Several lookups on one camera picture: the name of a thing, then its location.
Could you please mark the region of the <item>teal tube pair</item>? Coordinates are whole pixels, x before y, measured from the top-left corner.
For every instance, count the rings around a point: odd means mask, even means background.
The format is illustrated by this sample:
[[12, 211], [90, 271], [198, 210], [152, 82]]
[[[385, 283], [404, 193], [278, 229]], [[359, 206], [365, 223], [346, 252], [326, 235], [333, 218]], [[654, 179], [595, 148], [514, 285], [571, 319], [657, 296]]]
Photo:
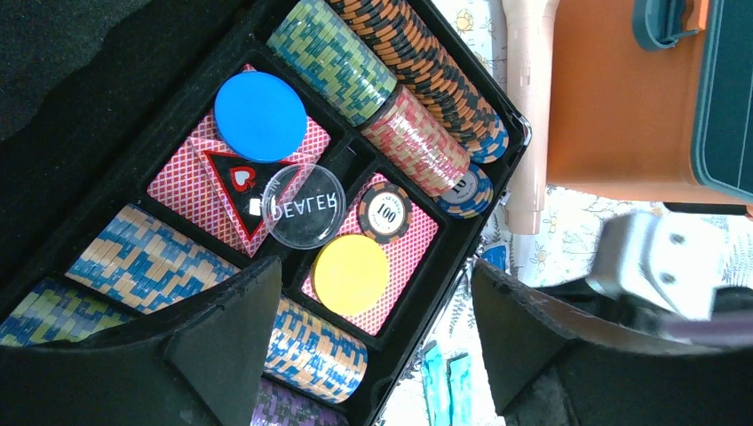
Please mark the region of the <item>teal tube pair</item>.
[[446, 359], [439, 345], [429, 342], [422, 351], [420, 372], [431, 426], [473, 425], [472, 357], [461, 353]]

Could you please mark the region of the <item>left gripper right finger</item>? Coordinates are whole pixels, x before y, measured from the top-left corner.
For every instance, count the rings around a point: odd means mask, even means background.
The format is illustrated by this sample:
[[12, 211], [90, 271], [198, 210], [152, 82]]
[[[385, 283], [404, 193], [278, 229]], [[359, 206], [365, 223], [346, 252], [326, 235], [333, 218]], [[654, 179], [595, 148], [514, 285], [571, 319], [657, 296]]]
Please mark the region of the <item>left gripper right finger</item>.
[[472, 299], [495, 411], [510, 425], [749, 425], [752, 350], [664, 340], [486, 261]]

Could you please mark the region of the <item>teal divided tray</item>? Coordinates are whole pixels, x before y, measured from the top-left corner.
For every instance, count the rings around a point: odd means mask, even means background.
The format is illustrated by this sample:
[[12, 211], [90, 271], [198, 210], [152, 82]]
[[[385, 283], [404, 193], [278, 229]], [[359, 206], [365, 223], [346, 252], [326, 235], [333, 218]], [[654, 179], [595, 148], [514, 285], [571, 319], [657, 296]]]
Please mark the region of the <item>teal divided tray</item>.
[[690, 167], [702, 186], [752, 202], [752, 3], [637, 1], [631, 25], [649, 52], [701, 45]]

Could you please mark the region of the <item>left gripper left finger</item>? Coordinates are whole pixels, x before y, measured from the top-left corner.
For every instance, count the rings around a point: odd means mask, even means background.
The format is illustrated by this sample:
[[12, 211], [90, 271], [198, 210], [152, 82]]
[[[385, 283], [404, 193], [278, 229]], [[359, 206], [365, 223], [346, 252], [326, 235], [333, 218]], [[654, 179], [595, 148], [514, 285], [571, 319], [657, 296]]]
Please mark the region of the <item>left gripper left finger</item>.
[[247, 425], [281, 295], [265, 257], [196, 296], [71, 343], [1, 350], [4, 425]]

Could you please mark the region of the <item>small blue sachets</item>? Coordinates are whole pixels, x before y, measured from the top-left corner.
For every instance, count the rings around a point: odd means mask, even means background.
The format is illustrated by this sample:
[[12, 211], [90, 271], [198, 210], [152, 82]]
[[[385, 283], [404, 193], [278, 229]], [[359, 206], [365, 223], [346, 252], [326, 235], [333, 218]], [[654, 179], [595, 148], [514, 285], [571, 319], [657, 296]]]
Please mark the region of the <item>small blue sachets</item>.
[[489, 245], [485, 247], [480, 258], [504, 272], [509, 271], [510, 253], [505, 244]]

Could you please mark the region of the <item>orange medicine box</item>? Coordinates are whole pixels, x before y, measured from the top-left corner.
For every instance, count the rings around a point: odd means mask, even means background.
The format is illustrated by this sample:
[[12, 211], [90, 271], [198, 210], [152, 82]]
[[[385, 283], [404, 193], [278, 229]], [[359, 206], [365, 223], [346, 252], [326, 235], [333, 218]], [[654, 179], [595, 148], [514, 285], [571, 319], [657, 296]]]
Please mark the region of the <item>orange medicine box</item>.
[[649, 52], [633, 35], [637, 1], [564, 1], [554, 25], [547, 180], [682, 209], [739, 203], [690, 167], [701, 45]]

